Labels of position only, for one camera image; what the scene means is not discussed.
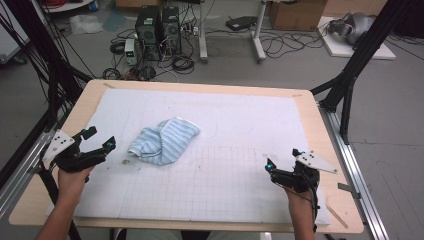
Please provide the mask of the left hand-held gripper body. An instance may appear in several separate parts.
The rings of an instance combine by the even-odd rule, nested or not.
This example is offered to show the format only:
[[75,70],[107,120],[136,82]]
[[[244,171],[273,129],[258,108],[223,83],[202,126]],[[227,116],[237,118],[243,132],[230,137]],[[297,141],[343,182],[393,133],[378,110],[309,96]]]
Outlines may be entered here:
[[79,148],[83,132],[84,130],[74,136],[69,136],[64,131],[57,130],[42,156],[42,162],[56,164],[67,173],[92,170],[94,165],[83,162],[82,152]]

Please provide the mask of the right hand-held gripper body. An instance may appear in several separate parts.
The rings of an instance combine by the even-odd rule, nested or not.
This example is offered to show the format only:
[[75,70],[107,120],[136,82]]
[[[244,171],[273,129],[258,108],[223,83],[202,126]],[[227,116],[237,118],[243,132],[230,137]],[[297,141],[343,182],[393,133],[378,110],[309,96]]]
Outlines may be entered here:
[[338,170],[327,160],[314,151],[309,151],[295,158],[292,172],[277,168],[275,175],[271,176],[271,181],[278,186],[292,188],[302,193],[317,189],[321,171],[338,173]]

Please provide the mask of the blue striped towel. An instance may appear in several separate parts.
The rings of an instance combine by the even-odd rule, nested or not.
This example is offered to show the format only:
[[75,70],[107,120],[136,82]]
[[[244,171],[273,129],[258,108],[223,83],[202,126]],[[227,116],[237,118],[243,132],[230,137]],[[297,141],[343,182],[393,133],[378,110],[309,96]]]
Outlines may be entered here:
[[131,142],[128,152],[153,165],[172,164],[199,134],[200,128],[196,124],[174,117],[156,127],[143,128]]

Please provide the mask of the person's right hand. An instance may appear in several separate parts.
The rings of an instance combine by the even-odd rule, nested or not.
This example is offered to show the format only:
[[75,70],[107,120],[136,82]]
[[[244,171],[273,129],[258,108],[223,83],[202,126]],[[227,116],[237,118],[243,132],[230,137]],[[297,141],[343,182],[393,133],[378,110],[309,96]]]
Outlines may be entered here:
[[298,193],[292,188],[286,188],[289,211],[291,213],[305,214],[313,210],[312,194],[310,191]]

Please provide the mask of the person's left hand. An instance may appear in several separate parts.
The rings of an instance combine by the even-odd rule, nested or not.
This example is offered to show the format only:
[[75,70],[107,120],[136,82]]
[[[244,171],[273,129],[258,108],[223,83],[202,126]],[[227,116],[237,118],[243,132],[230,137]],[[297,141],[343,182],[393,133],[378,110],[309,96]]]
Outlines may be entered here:
[[75,208],[78,205],[86,178],[92,170],[93,167],[75,173],[68,173],[64,170],[58,172],[59,196],[57,204],[59,206]]

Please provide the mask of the wooden table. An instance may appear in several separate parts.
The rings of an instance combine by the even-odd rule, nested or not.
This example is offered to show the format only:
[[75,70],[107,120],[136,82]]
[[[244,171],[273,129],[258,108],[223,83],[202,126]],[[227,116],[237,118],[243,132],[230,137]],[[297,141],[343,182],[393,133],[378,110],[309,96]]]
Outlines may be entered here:
[[[360,211],[354,199],[346,190],[340,189],[340,184],[349,181],[349,175],[344,172],[343,162],[337,157],[337,135],[332,126],[325,119],[325,114],[319,110],[314,96],[308,90],[242,87],[225,85],[205,85],[166,82],[138,82],[118,80],[93,80],[88,83],[70,116],[65,121],[64,130],[73,133],[82,124],[86,123],[100,102],[103,93],[108,89],[132,89],[171,91],[182,93],[218,93],[245,96],[288,97],[295,101],[305,129],[306,140],[309,146],[329,163],[333,164],[338,173],[324,173],[321,175],[320,185],[324,190],[322,198],[324,205],[329,208],[331,223],[320,226],[319,233],[360,234],[364,231]],[[107,218],[78,217],[76,225],[79,227],[159,227],[184,230],[227,230],[227,231],[262,231],[262,232],[290,232],[289,225],[253,224],[253,223],[213,223],[205,221],[173,221],[173,220],[113,220]]]

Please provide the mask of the white gridded foam mat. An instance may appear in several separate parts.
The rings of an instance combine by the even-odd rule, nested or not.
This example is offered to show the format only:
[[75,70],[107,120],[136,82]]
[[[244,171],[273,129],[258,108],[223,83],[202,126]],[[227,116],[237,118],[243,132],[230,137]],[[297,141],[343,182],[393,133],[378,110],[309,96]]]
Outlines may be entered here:
[[[173,117],[200,129],[180,158],[155,166],[129,151],[146,127]],[[95,167],[78,217],[287,224],[283,189],[268,160],[290,170],[294,149],[308,151],[294,99],[249,95],[108,89],[89,121],[97,132],[82,143],[116,148]]]

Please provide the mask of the white bench power supply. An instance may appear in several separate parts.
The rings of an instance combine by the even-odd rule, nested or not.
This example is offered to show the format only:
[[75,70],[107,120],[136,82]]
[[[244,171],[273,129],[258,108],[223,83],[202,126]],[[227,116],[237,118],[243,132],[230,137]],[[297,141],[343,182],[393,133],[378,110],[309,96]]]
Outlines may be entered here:
[[134,39],[127,39],[125,41],[124,54],[128,65],[134,66],[137,63]]

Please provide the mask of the clear plastic bag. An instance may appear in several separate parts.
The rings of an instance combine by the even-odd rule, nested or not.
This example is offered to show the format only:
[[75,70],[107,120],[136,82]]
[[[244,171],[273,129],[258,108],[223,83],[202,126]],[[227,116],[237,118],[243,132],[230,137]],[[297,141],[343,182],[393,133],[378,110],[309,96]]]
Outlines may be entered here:
[[94,34],[103,30],[102,24],[96,16],[76,15],[70,18],[73,35]]

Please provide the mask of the white floor board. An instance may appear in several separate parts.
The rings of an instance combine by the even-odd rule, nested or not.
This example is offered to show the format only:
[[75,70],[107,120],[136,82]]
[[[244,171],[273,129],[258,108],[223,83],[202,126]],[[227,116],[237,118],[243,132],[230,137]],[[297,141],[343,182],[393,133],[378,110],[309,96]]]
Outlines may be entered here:
[[[317,31],[322,37],[324,45],[330,56],[350,58],[354,53],[353,47],[337,34],[332,34],[327,31],[331,20],[334,20],[334,17],[323,16],[317,25]],[[395,60],[396,55],[385,44],[382,44],[373,55],[373,59]]]

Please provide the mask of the large black computer tower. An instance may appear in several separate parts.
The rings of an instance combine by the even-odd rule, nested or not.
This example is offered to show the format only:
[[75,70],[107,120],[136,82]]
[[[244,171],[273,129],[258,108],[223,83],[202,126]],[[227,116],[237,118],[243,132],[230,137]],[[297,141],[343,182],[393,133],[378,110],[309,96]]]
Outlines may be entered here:
[[160,8],[157,5],[143,5],[140,8],[135,29],[143,57],[149,61],[159,59]]

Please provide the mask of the white desk leg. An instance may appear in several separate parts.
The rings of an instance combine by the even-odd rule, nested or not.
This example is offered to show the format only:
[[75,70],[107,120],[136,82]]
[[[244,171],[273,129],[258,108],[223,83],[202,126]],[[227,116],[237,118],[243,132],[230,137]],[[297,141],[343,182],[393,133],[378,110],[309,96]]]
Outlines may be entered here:
[[208,52],[205,36],[205,0],[199,0],[199,55],[200,61],[204,64],[208,63]]
[[260,33],[262,28],[262,23],[265,15],[267,2],[266,0],[260,0],[259,2],[259,10],[257,15],[257,22],[255,31],[252,33],[252,41],[257,53],[257,60],[259,63],[266,59],[265,52],[263,50],[262,43],[260,41]]

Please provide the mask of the slim black computer tower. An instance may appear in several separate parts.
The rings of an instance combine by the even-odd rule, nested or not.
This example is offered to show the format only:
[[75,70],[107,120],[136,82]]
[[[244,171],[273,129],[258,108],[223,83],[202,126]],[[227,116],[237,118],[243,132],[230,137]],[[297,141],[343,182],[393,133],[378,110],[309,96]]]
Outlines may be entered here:
[[168,54],[179,55],[182,52],[179,8],[165,7],[162,11],[165,46]]

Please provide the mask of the large cardboard box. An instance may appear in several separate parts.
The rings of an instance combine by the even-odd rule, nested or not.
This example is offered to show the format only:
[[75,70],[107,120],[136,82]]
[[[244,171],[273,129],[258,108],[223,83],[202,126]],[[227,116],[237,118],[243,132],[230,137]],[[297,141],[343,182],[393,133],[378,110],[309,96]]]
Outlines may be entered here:
[[269,19],[273,29],[315,31],[328,0],[292,0],[273,2]]

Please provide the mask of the grey headset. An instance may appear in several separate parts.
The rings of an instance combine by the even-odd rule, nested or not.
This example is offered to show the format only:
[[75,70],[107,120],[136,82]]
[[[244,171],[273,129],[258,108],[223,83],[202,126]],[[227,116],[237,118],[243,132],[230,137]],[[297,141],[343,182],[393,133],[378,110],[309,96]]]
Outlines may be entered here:
[[328,32],[336,33],[349,45],[355,46],[373,23],[374,19],[362,12],[347,13],[340,19],[331,20]]

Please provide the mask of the flat black device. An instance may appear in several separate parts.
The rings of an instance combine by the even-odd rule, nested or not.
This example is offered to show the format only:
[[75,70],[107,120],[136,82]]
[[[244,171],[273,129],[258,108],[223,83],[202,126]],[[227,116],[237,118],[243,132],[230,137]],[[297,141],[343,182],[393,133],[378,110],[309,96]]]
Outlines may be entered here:
[[255,26],[257,18],[253,16],[242,16],[230,19],[226,22],[226,26],[232,31],[240,31]]

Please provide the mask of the aluminium rail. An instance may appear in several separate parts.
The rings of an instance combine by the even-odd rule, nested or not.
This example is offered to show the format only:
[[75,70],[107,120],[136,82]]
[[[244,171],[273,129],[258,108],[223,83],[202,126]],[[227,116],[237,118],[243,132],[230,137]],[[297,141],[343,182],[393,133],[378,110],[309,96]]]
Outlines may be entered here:
[[354,199],[359,204],[359,212],[363,225],[366,227],[373,240],[390,240],[387,230],[372,199],[367,183],[363,177],[353,148],[346,144],[339,133],[341,120],[336,113],[328,112],[319,107],[330,138],[334,141],[336,153],[339,155],[342,170],[350,186],[361,193],[360,199]]
[[12,208],[18,195],[26,188],[32,178],[27,171],[39,163],[40,153],[48,145],[54,135],[53,131],[42,132],[32,143],[28,150],[23,150],[23,156],[19,158],[20,163],[12,171],[11,176],[0,188],[0,219]]

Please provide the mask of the black metal frame stand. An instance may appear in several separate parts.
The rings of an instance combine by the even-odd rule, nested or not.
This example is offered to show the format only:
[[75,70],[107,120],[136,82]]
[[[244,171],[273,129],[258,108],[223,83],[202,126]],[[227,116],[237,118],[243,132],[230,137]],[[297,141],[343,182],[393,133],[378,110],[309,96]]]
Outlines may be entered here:
[[92,77],[73,67],[60,53],[31,0],[3,1],[28,36],[29,42],[23,45],[14,30],[9,33],[30,60],[39,80],[48,86],[48,108],[43,118],[46,127],[52,129],[59,122],[59,110],[67,104],[74,106],[83,91],[80,83],[88,83]]
[[412,2],[387,0],[343,70],[335,78],[311,90],[313,95],[329,91],[319,102],[319,106],[327,112],[335,113],[338,104],[343,102],[339,135],[346,145],[349,144],[348,129],[355,82]]

